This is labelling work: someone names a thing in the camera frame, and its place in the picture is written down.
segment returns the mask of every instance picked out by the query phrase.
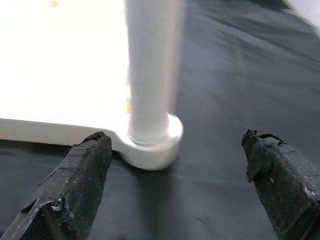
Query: white cylindrical post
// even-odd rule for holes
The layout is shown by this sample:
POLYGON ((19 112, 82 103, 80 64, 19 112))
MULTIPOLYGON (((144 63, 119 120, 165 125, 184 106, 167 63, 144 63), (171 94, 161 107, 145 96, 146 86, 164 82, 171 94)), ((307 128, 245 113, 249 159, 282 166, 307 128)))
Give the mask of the white cylindrical post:
POLYGON ((140 145, 168 136, 185 0, 126 0, 131 116, 128 133, 140 145))

